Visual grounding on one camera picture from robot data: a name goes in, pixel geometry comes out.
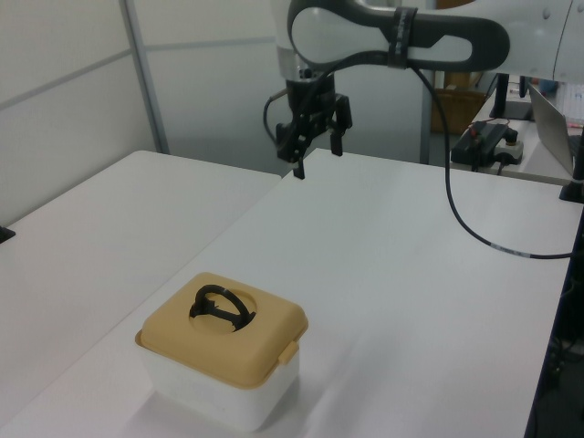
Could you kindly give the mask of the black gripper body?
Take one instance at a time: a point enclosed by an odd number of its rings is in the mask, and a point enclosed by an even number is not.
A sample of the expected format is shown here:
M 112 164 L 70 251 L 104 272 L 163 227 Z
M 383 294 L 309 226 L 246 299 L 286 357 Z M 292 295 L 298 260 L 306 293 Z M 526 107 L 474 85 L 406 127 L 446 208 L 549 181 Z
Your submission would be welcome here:
M 292 129 L 334 129 L 337 93 L 333 74 L 308 81 L 286 80 L 287 101 Z

